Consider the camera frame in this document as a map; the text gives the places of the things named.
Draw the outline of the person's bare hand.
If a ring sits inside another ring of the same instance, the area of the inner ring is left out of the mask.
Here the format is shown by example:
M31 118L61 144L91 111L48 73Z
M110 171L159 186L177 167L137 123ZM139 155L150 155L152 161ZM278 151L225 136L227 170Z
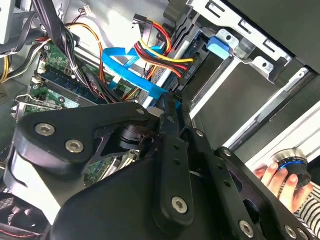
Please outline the person's bare hand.
M253 173L291 213L297 212L313 191L311 183L298 188L298 176L289 175L286 168L279 170L276 162Z

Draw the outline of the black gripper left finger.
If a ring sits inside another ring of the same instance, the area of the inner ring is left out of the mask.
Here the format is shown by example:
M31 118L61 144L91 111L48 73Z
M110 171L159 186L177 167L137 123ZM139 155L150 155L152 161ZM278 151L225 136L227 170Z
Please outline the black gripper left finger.
M174 157L187 158L189 166L178 103L171 93L164 93L158 104L164 110L159 117L134 102L23 117L14 134L14 168L27 164L30 169L14 174L15 194L41 209L54 225L67 201L89 188L84 184L89 164L139 150L141 158L122 170L146 159Z

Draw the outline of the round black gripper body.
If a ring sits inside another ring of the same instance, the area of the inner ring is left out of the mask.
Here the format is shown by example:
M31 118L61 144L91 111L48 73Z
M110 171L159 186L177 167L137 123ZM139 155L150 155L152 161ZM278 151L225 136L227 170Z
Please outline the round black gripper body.
M210 180L186 157L145 159L76 194L52 240L235 240L237 227Z

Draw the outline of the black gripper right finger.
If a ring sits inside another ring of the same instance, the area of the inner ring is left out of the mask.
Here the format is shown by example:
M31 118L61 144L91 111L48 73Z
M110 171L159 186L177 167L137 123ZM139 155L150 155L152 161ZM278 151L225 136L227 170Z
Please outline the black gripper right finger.
M312 240L314 236L228 148L213 150L192 127L182 95L177 115L188 143L195 217L181 240Z

